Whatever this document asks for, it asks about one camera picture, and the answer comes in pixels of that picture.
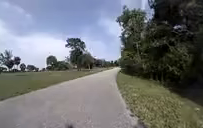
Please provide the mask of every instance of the asphalt road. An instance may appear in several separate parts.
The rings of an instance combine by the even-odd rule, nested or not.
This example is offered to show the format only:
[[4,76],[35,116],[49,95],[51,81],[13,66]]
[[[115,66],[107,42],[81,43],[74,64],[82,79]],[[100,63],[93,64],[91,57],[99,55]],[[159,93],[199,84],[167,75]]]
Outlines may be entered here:
[[119,68],[0,102],[0,128],[132,128],[117,89]]

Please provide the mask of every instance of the leafy tree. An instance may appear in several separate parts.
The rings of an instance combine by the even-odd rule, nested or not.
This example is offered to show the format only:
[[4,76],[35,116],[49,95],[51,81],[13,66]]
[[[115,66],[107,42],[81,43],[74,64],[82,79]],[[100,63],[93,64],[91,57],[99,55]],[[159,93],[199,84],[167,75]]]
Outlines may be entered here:
[[70,51],[71,63],[80,67],[79,58],[81,55],[83,55],[85,51],[85,48],[86,48],[85,42],[83,42],[79,38],[69,38],[67,39],[67,44],[65,45],[65,47],[71,48],[71,51]]
[[26,65],[24,63],[20,64],[20,69],[21,69],[22,72],[25,72]]
[[14,64],[17,66],[17,69],[20,63],[21,63],[21,58],[18,56],[14,57]]
[[36,70],[36,67],[34,65],[27,65],[26,68],[27,68],[28,71],[34,71],[34,70]]
[[6,66],[9,71],[14,66],[14,61],[12,60],[12,51],[5,50],[4,53],[0,53],[0,64]]
[[88,68],[90,70],[94,63],[94,58],[91,56],[90,53],[85,53],[80,56],[79,61],[81,66],[84,66],[85,68]]
[[55,67],[55,65],[57,64],[57,58],[55,56],[48,56],[47,57],[47,65],[48,66],[52,66]]

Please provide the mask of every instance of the tree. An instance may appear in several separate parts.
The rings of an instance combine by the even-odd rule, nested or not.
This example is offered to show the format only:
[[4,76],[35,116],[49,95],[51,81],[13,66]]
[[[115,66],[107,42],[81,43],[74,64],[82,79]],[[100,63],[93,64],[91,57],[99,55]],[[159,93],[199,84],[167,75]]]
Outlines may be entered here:
[[36,70],[36,67],[34,65],[27,65],[27,70],[34,71],[34,70]]
[[140,9],[129,10],[126,6],[123,13],[117,18],[117,22],[122,27],[122,59],[123,70],[131,73],[137,72],[142,61],[142,34],[145,29],[145,12]]
[[20,63],[21,63],[21,58],[18,56],[14,57],[14,64],[17,66],[17,70]]
[[94,64],[94,58],[91,56],[90,53],[85,53],[80,56],[79,63],[81,66],[85,68],[91,69],[92,65]]
[[57,58],[55,56],[48,56],[47,57],[47,65],[48,66],[52,66],[55,67],[55,65],[57,64]]
[[26,65],[24,63],[20,64],[20,69],[21,69],[22,72],[25,72]]
[[71,48],[70,51],[70,60],[72,64],[77,65],[77,67],[80,67],[79,65],[79,57],[83,55],[85,52],[85,42],[83,42],[79,38],[69,38],[67,39],[67,44],[65,45],[67,48]]
[[14,66],[14,61],[12,60],[12,51],[5,50],[4,53],[0,53],[0,64],[6,66],[9,71]]

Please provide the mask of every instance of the sky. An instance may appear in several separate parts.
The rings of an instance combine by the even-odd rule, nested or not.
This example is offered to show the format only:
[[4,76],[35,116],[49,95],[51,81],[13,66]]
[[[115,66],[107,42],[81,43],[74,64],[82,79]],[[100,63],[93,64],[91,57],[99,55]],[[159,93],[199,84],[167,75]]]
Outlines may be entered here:
[[67,38],[81,38],[97,58],[120,57],[123,5],[149,10],[147,0],[0,0],[0,53],[11,50],[39,68],[46,57],[69,56]]

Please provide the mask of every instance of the grass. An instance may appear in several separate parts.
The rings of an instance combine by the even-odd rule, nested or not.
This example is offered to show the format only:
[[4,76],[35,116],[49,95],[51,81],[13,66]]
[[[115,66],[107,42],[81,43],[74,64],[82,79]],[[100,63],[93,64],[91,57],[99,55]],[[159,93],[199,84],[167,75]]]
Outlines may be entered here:
[[202,128],[203,107],[159,83],[119,73],[119,90],[128,107],[149,128]]
[[0,74],[0,101],[103,70]]

